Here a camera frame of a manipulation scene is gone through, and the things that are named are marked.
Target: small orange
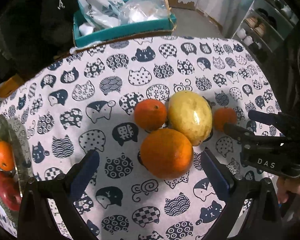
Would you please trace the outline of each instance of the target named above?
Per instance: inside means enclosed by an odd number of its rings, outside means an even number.
[[[176,179],[184,175],[193,162],[193,148],[182,133],[165,128],[153,131],[142,142],[143,165],[160,179]]]
[[[213,116],[213,126],[217,131],[223,132],[225,123],[237,123],[237,114],[232,108],[219,108]]]
[[[13,153],[10,143],[0,142],[0,169],[11,171],[14,168]]]
[[[166,107],[156,99],[143,100],[134,109],[134,121],[142,129],[148,131],[159,129],[166,119]]]

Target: white tablecloth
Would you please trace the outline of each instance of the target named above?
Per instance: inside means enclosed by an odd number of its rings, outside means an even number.
[[[165,36],[91,49],[41,71],[2,103],[0,114],[24,141],[38,180],[68,172],[90,149],[99,152],[98,171],[74,203],[98,239],[196,239],[225,205],[200,167],[205,147],[247,179],[272,174],[242,166],[241,145],[217,131],[194,147],[193,166],[181,178],[166,181],[150,174],[138,158],[147,132],[133,123],[133,109],[145,98],[168,105],[180,90],[204,96],[212,112],[234,108],[238,124],[257,135],[279,135],[273,126],[248,119],[250,109],[280,109],[251,55],[228,39]],[[60,230],[69,236],[50,204]],[[242,211],[249,205],[246,200]],[[2,208],[0,224],[16,234]]]

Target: blue gripper pad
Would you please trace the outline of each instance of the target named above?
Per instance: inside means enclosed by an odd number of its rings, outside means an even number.
[[[224,171],[229,172],[228,168],[221,164],[208,148],[201,153],[200,160],[201,167],[206,173],[218,199],[227,202],[230,196],[229,191],[231,188],[231,185],[228,183],[228,181],[230,183],[232,181],[233,183],[233,179],[229,177],[227,181],[222,173]]]
[[[100,163],[99,153],[95,150],[88,152],[90,156],[84,160],[83,166],[77,176],[74,178],[70,185],[70,199],[78,200],[84,193],[87,185],[89,184],[93,174],[97,171]]]

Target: tablecloth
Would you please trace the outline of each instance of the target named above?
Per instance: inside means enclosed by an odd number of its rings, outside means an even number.
[[[181,90],[205,97],[212,112],[233,108],[238,124],[257,135],[280,133],[248,119],[251,109],[280,111],[261,69],[242,44],[217,38],[163,36],[89,49],[42,70],[0,105],[0,114],[18,134],[38,180],[68,172],[90,149],[99,152],[98,170],[74,202],[98,239],[198,239],[225,205],[200,166],[205,147],[246,179],[273,175],[242,165],[241,145],[215,130],[194,147],[184,176],[160,180],[150,174],[139,161],[148,133],[134,123],[134,108],[146,98],[168,105]],[[71,237],[49,203],[59,229]],[[242,212],[249,205],[246,200]],[[0,224],[16,234],[2,208]]]

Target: orange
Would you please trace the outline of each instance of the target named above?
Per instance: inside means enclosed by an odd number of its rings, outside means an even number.
[[[223,125],[228,123],[237,123],[237,114],[232,108],[219,108],[213,116],[213,126],[217,131],[223,132]]]
[[[134,109],[134,121],[142,129],[148,131],[159,129],[166,119],[166,107],[156,99],[143,100]]]
[[[140,157],[143,165],[160,179],[176,179],[189,171],[193,148],[182,133],[165,128],[153,131],[142,142]]]
[[[0,169],[11,171],[14,169],[13,153],[10,143],[0,142]]]

